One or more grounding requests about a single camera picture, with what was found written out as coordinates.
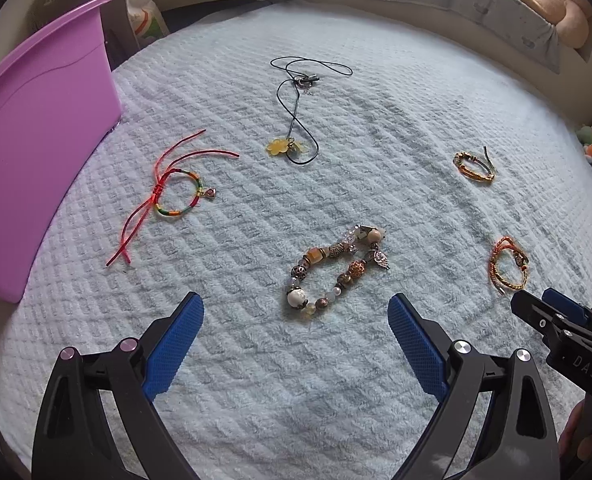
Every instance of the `textured bedspread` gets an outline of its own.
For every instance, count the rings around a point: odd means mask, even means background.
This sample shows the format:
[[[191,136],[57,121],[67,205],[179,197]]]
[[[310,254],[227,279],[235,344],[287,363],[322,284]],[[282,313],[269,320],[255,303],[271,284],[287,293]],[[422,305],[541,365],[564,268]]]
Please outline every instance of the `textured bedspread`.
[[[303,168],[264,150],[288,124],[274,95],[283,74],[269,65],[287,55],[354,69],[345,78],[310,67],[322,79],[300,113],[321,153]],[[204,325],[155,405],[203,479],[389,479],[436,407],[388,327],[397,292],[481,351],[528,348],[562,429],[580,391],[544,364],[544,346],[486,271],[496,240],[511,235],[530,256],[529,291],[554,286],[592,306],[592,169],[524,83],[401,23],[296,3],[189,27],[114,75],[121,124],[71,186],[22,302],[0,302],[0,430],[27,465],[58,351],[108,350],[188,290],[204,299]],[[156,158],[202,127],[195,149],[242,154],[186,165],[216,200],[172,221],[151,215],[132,265],[106,268],[123,221],[151,192]],[[498,170],[490,187],[452,164],[483,145]],[[181,206],[192,189],[174,181],[164,200]],[[356,222],[387,229],[391,269],[372,269],[322,316],[294,317],[282,286],[295,260]],[[311,294],[344,265],[311,272]],[[510,258],[505,268],[516,270]]]

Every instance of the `blue gripper pad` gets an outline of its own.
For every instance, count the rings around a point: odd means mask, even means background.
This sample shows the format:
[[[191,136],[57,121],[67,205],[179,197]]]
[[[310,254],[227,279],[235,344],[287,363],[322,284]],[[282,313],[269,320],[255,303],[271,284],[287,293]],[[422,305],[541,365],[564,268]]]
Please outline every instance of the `blue gripper pad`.
[[[542,300],[567,317],[572,323],[578,326],[587,325],[585,309],[554,288],[547,288],[542,294]]]
[[[198,294],[189,298],[150,354],[145,382],[142,384],[142,390],[150,402],[169,389],[201,328],[204,312],[202,299]]]
[[[436,346],[397,296],[390,300],[387,317],[391,331],[403,349],[423,391],[442,402],[449,386],[445,382],[445,363]]]

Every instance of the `white plastic bag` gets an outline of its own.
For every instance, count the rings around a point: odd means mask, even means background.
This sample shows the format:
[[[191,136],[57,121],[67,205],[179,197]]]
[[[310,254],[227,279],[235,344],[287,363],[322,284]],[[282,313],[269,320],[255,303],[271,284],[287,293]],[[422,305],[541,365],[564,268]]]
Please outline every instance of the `white plastic bag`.
[[[127,0],[127,13],[141,48],[169,34],[163,16],[152,0]]]

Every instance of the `red string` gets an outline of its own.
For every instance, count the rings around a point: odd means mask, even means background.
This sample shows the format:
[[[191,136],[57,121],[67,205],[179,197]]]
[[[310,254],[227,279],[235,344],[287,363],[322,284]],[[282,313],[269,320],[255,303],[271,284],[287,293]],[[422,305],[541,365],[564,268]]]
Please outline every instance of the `red string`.
[[[179,140],[176,144],[174,144],[171,148],[169,148],[165,153],[163,153],[158,160],[156,161],[156,164],[154,164],[154,179],[156,180],[156,184],[153,187],[152,191],[151,191],[151,195],[148,197],[147,200],[145,200],[145,202],[143,202],[142,204],[140,204],[133,212],[131,215],[129,215],[129,217],[127,218],[127,220],[125,221],[125,224],[122,226],[122,231],[121,231],[121,245],[120,247],[118,247],[118,250],[116,251],[116,253],[114,254],[114,256],[112,256],[109,261],[105,264],[107,267],[109,267],[115,260],[116,258],[118,258],[118,256],[120,254],[122,254],[125,257],[125,261],[130,264],[132,261],[130,260],[129,255],[127,254],[127,244],[132,240],[132,238],[134,238],[134,236],[136,235],[138,229],[140,228],[141,224],[144,222],[145,218],[147,218],[148,214],[150,213],[150,210],[152,208],[152,206],[156,203],[156,201],[158,200],[158,198],[160,197],[161,193],[163,193],[163,187],[165,185],[165,182],[167,181],[168,177],[172,174],[172,173],[176,173],[177,169],[174,168],[174,165],[177,162],[180,162],[181,160],[185,160],[186,158],[189,158],[191,156],[195,156],[195,155],[204,155],[206,153],[217,153],[219,155],[229,155],[229,156],[235,156],[235,157],[239,157],[240,155],[234,152],[228,152],[227,150],[198,150],[196,152],[189,152],[189,153],[185,153],[185,155],[183,156],[179,156],[177,159],[175,159],[174,161],[172,161],[172,163],[170,163],[165,171],[163,172],[162,175],[160,175],[158,173],[158,169],[163,161],[163,159],[169,155],[170,152],[173,152],[178,146],[180,146],[183,142],[187,142],[188,140],[192,140],[194,137],[199,136],[200,134],[204,133],[205,130],[201,130],[200,132],[197,132],[193,135],[190,135],[189,137],[185,137],[184,139]],[[194,200],[192,200],[190,206],[193,207],[196,205],[196,203],[198,202],[199,196],[196,195],[194,197]],[[140,218],[138,218],[138,221],[136,222],[136,225],[134,226],[134,228],[132,229],[132,232],[129,234],[129,236],[127,238],[125,238],[125,233],[127,232],[127,228],[129,227],[130,222],[132,221],[132,219],[138,214],[138,211],[140,211],[141,209],[144,209],[143,213],[140,215]]]

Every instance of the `purple plastic bin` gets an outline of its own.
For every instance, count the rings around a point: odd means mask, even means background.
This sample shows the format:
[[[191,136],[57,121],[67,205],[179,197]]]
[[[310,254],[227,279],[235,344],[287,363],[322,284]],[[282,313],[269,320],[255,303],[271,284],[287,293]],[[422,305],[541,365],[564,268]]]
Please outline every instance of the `purple plastic bin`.
[[[121,105],[92,0],[0,62],[0,298],[23,297],[42,238]]]

